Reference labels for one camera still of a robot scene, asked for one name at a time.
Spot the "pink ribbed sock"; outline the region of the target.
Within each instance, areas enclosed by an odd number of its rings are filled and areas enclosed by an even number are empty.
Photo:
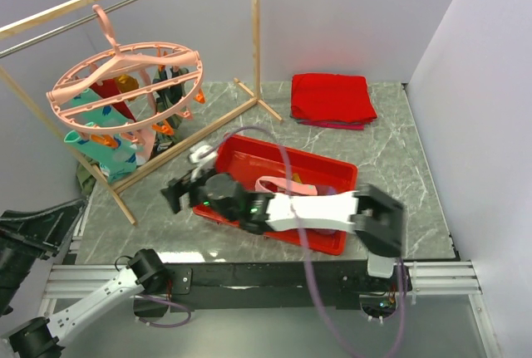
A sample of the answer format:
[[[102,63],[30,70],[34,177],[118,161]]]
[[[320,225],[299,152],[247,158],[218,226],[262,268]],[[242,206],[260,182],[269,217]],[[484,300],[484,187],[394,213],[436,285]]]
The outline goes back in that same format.
[[[261,193],[282,193],[288,191],[295,196],[324,196],[334,195],[337,190],[332,186],[302,184],[295,180],[287,181],[285,178],[262,176],[255,181],[254,190]]]

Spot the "purple maroon sock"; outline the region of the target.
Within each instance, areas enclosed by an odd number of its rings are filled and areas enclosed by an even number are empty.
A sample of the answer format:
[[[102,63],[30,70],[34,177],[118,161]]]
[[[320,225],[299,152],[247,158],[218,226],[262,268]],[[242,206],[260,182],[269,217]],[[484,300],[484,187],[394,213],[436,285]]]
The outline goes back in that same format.
[[[303,183],[298,173],[293,174],[292,180],[300,184]],[[330,185],[314,184],[313,187],[316,189],[317,195],[334,195],[337,193],[337,190]],[[323,235],[332,235],[332,234],[335,234],[336,232],[336,230],[334,229],[318,229],[318,228],[314,228],[313,231],[316,233],[323,234]]]

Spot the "metal hanging rod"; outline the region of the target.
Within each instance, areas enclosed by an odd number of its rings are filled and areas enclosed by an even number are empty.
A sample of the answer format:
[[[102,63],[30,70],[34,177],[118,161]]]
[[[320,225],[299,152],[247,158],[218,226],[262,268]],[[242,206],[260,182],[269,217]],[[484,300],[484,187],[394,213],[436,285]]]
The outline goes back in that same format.
[[[29,17],[25,17],[19,21],[12,22],[1,28],[1,38],[8,39],[15,37],[18,34],[29,31],[35,27],[41,26],[47,22],[58,19],[59,17],[64,17],[67,14],[75,12],[83,7],[98,3],[101,0],[69,0],[67,2],[51,7],[47,10],[38,12]],[[114,12],[118,9],[131,5],[132,3],[138,2],[140,0],[122,0],[118,3],[115,3],[109,6],[106,10],[108,12]],[[29,47],[35,46],[40,42],[44,42],[53,37],[59,36],[62,33],[69,32],[70,30],[87,24],[88,22],[94,20],[96,15],[94,13],[81,17],[73,22],[64,24],[62,26],[56,27],[51,31],[44,32],[38,36],[32,37],[24,42],[20,42],[17,45],[6,48],[1,51],[1,58],[11,56],[15,53],[28,49]]]

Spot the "folded red cloth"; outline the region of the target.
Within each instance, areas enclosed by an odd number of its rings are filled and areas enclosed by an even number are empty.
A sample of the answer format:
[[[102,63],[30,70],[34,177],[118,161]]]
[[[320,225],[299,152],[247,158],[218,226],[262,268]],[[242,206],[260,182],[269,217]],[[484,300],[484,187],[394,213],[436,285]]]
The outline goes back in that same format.
[[[296,74],[290,105],[291,117],[305,125],[361,130],[377,119],[363,76]]]

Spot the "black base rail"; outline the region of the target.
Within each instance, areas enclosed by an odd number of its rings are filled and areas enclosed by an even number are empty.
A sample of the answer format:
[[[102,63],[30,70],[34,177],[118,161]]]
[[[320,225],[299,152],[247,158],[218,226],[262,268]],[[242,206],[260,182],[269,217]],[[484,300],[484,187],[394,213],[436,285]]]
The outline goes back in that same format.
[[[169,295],[189,309],[253,309],[310,307],[302,262],[212,262],[154,264],[130,260],[136,272],[154,273],[148,291]],[[372,277],[367,263],[314,262],[313,271],[323,305],[358,310],[360,299],[383,297],[397,289],[397,276]]]

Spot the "pink round clip hanger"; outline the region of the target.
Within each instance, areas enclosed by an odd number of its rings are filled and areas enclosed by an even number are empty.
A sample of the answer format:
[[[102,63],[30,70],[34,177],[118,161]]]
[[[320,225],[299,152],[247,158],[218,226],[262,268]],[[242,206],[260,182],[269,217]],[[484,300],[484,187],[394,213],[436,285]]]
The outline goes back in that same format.
[[[103,8],[92,10],[111,47],[61,77],[47,93],[52,112],[85,140],[124,141],[149,158],[157,135],[174,134],[170,119],[190,120],[192,102],[205,102],[200,54],[170,42],[121,45]]]

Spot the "red plastic tray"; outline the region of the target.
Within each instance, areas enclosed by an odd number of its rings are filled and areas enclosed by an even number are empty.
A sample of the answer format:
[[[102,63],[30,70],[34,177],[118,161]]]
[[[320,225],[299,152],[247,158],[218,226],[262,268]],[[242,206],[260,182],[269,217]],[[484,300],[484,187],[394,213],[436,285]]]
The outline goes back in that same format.
[[[298,173],[303,184],[321,184],[334,187],[338,193],[355,189],[357,167],[292,148],[287,149],[292,172]],[[243,135],[235,135],[218,148],[214,169],[228,173],[247,190],[254,191],[255,181],[262,176],[283,178],[285,168],[278,146]],[[309,247],[316,252],[339,256],[344,252],[347,234],[337,231],[323,235],[307,231]]]

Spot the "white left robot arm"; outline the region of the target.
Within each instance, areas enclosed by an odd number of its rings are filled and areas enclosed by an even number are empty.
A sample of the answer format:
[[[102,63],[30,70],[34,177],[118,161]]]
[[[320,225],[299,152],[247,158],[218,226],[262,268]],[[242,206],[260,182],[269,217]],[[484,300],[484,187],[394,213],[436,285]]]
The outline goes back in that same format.
[[[34,262],[68,248],[86,207],[85,199],[33,212],[8,210],[1,215],[1,313]],[[152,249],[141,249],[124,267],[58,266],[49,274],[37,317],[1,337],[3,357],[59,357],[88,326],[123,301],[158,294],[168,272]]]

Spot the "olive green cloth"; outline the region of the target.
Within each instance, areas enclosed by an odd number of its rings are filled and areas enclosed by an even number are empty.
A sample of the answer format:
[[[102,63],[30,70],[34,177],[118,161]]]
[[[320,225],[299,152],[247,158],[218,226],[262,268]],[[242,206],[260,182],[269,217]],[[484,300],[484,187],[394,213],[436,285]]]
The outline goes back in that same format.
[[[76,180],[81,194],[89,197],[96,185],[96,178],[81,163],[76,165]]]

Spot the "dark green camouflage sock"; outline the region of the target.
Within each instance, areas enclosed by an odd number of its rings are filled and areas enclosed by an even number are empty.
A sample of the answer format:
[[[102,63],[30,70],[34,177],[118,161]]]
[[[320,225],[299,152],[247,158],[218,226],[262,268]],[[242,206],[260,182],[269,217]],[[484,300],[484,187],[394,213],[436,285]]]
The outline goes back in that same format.
[[[187,69],[181,70],[179,67],[170,68],[170,75],[172,78],[183,76],[187,74],[188,72],[189,71]],[[163,66],[160,66],[155,73],[155,77],[153,78],[153,83],[156,84],[162,81],[166,81],[167,79],[168,79],[168,73],[166,69]],[[185,93],[185,87],[183,84],[176,84],[170,87],[160,89],[156,93],[158,95],[158,97],[155,100],[156,105],[157,105],[157,110],[165,111],[169,109],[171,106],[173,106],[174,104],[177,104],[181,100],[181,98],[183,97]],[[168,121],[168,124],[170,125],[170,128],[173,130],[174,134],[173,135],[167,135],[167,134],[161,134],[161,133],[157,134],[155,145],[156,145],[158,153],[164,150],[167,150],[169,147],[176,145],[180,141],[180,137],[178,135],[178,129],[182,122],[181,117],[178,115],[172,115],[166,120]]]

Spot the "teal patterned sock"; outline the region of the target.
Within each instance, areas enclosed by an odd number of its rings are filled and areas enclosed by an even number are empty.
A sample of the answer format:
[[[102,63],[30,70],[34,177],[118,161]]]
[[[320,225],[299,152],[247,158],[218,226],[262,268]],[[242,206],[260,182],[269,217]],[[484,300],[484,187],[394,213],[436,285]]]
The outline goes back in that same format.
[[[74,108],[81,105],[99,101],[101,97],[91,88],[87,88],[81,94],[78,94],[67,103],[68,108]],[[134,120],[126,118],[113,105],[106,105],[100,108],[92,109],[74,116],[76,121],[82,125],[97,125],[102,128],[117,127]]]
[[[95,160],[109,183],[132,173],[137,168],[137,155],[144,150],[143,145],[119,135],[84,135],[75,130],[68,132],[63,141]]]

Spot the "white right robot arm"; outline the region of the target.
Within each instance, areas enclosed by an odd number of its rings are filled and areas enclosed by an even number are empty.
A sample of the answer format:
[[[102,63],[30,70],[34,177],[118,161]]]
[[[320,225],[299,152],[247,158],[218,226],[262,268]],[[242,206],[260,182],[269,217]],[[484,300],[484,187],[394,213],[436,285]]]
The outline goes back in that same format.
[[[372,184],[340,194],[305,195],[292,183],[285,193],[247,190],[228,173],[191,170],[160,192],[171,210],[204,205],[248,233],[281,233],[308,228],[341,231],[358,237],[367,249],[366,284],[382,291],[394,280],[402,255],[404,206]]]

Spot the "wooden clothes rack frame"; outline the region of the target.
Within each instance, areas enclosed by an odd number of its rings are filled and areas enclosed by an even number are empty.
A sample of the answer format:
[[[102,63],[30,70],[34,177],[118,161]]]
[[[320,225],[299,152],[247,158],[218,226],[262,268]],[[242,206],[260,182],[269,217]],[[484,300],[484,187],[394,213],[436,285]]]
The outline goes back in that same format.
[[[137,183],[148,174],[152,173],[154,170],[161,167],[163,164],[166,164],[168,161],[173,159],[176,155],[183,153],[188,148],[191,148],[193,145],[196,145],[202,141],[205,137],[212,134],[218,130],[223,125],[226,125],[231,120],[235,119],[239,115],[242,115],[245,111],[251,109],[256,105],[262,106],[273,118],[276,120],[281,120],[281,116],[273,110],[262,98],[261,96],[261,81],[260,81],[260,0],[251,0],[252,4],[252,28],[253,28],[253,59],[254,59],[254,86],[248,88],[242,81],[235,79],[235,85],[240,88],[242,91],[249,94],[250,98],[248,101],[239,105],[237,108],[233,109],[229,113],[222,115],[220,118],[212,122],[211,124],[205,126],[203,129],[195,132],[191,136],[183,139],[178,144],[170,147],[167,151],[159,154],[155,158],[147,158],[145,163],[140,167],[136,168],[132,173],[123,177],[122,179],[117,180],[116,182],[109,183],[107,177],[101,172],[99,166],[91,165],[85,159],[83,153],[77,150],[70,145],[67,147],[76,160],[81,163],[90,173],[96,178],[96,181],[109,191],[113,199],[116,201],[120,207],[122,213],[127,217],[128,221],[131,224],[135,224],[136,220],[131,211],[127,208],[125,203],[120,197],[120,194],[127,190],[130,186]]]

